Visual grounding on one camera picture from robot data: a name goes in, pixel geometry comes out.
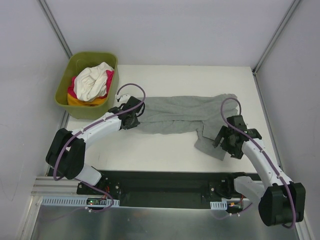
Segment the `grey t shirt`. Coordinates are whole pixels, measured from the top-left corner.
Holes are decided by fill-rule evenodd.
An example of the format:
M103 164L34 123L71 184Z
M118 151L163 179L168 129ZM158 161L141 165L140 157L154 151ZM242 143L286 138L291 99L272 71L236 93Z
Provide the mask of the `grey t shirt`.
M226 152L213 147L213 142L225 122L221 116L221 105L234 94L214 97L171 96L147 97L145 110L138 118L137 129L145 134L197 133L194 147L215 159L223 160Z

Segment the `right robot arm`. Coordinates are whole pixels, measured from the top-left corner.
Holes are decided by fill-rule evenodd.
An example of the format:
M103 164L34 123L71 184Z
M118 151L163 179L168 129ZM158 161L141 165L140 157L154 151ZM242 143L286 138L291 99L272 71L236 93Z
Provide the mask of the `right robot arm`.
M223 119L223 125L213 142L232 158L246 156L255 168L262 184L255 183L244 172L231 173L225 184L230 197L239 194L257 205L266 226L283 225L292 228L304 219L306 189L300 182L293 182L279 166L273 163L260 133L248 129L242 115Z

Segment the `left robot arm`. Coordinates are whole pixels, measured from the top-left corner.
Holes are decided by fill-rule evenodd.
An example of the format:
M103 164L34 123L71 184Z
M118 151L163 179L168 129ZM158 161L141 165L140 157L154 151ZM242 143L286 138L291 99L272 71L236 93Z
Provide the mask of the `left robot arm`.
M137 127L140 124L138 117L144 109L143 100L130 96L126 103L109 109L102 117L82 128L73 131L59 129L46 155L46 163L53 167L56 176L87 183L94 194L102 194L106 188L103 174L85 163L86 150L109 134Z

